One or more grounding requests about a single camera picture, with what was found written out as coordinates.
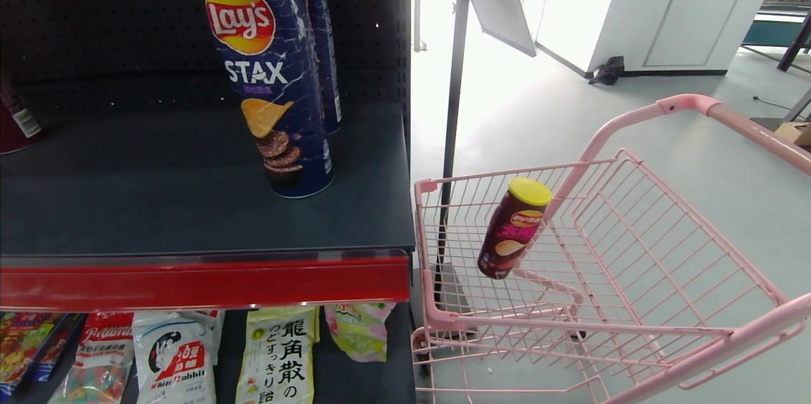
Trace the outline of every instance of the store shelf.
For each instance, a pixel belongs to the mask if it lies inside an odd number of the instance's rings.
[[[233,404],[236,384],[245,346],[245,311],[231,311],[226,315],[219,363],[215,370],[217,404]],[[388,361],[385,363],[356,363],[338,349],[329,335],[324,314],[321,314],[321,342],[313,349],[315,360],[315,404],[342,404],[356,402],[385,402],[386,404],[414,404],[414,372],[411,367],[409,341],[409,311],[405,303],[398,304],[386,320],[388,329]],[[73,362],[77,340],[67,347],[51,381],[25,390],[14,404],[41,404],[47,402],[53,390],[67,374]],[[134,371],[127,383],[122,404],[136,404],[138,398]]]
[[[272,193],[238,108],[42,122],[42,142],[0,158],[3,308],[408,298],[401,104],[345,107],[332,186],[293,200]]]

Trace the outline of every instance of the red shelf edge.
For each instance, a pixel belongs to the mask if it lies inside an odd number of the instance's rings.
[[[0,267],[0,309],[112,312],[407,301],[407,256],[340,262]]]

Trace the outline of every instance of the blue chip can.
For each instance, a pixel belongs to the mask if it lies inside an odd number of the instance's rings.
[[[305,0],[205,0],[215,45],[273,191],[319,193],[333,180]]]
[[[318,81],[321,86],[321,102],[324,105],[324,128],[329,135],[341,128],[341,98],[335,69],[333,23],[329,17],[327,0],[306,0],[306,6],[316,39]]]

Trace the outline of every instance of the yellow snack bag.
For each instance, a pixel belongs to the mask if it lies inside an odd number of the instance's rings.
[[[250,311],[237,404],[309,404],[315,396],[312,346],[319,340],[318,306]]]

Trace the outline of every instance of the green snack bag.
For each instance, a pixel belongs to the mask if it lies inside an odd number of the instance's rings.
[[[329,332],[339,349],[359,363],[386,361],[386,318],[394,303],[324,306]]]

